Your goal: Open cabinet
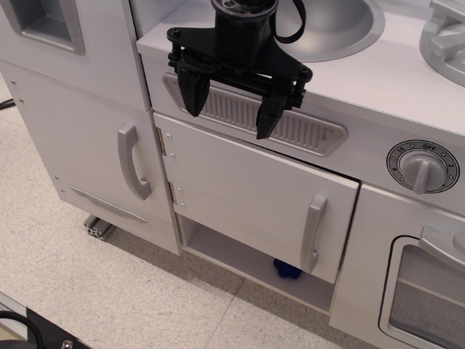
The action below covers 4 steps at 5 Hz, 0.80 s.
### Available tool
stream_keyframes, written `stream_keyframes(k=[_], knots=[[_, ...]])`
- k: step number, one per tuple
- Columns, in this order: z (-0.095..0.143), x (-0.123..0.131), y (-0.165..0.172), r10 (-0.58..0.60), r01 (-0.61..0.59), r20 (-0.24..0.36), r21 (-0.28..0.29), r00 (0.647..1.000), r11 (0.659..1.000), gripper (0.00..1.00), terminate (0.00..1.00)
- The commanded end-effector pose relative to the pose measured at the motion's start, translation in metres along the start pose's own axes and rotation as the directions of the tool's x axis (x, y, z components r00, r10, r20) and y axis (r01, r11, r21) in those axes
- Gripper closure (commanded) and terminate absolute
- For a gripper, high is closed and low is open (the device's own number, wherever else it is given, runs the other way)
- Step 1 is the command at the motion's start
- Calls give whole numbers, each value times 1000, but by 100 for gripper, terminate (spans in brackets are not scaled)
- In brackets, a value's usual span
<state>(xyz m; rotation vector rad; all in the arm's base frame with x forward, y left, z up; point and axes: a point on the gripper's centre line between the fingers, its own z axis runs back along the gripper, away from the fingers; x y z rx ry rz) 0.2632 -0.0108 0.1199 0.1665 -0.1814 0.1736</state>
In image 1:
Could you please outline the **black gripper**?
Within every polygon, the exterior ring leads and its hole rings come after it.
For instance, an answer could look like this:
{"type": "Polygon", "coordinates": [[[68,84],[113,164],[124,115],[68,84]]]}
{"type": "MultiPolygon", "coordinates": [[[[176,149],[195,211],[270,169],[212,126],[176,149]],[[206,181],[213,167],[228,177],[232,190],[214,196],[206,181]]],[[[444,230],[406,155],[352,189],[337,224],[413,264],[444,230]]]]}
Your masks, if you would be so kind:
{"type": "Polygon", "coordinates": [[[212,28],[168,29],[172,43],[169,65],[177,74],[185,109],[198,116],[218,81],[262,97],[256,118],[256,138],[266,139],[287,108],[298,108],[312,71],[279,44],[300,39],[306,25],[303,1],[294,6],[301,25],[290,36],[276,31],[277,1],[213,1],[212,28]]]}

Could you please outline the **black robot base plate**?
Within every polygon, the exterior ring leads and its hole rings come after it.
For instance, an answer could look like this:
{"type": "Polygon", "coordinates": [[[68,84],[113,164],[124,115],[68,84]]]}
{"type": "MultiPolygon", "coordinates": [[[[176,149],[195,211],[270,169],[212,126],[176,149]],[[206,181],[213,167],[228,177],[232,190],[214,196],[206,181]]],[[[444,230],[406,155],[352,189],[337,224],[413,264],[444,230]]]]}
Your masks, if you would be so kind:
{"type": "Polygon", "coordinates": [[[1,292],[1,348],[92,348],[1,292]]]}

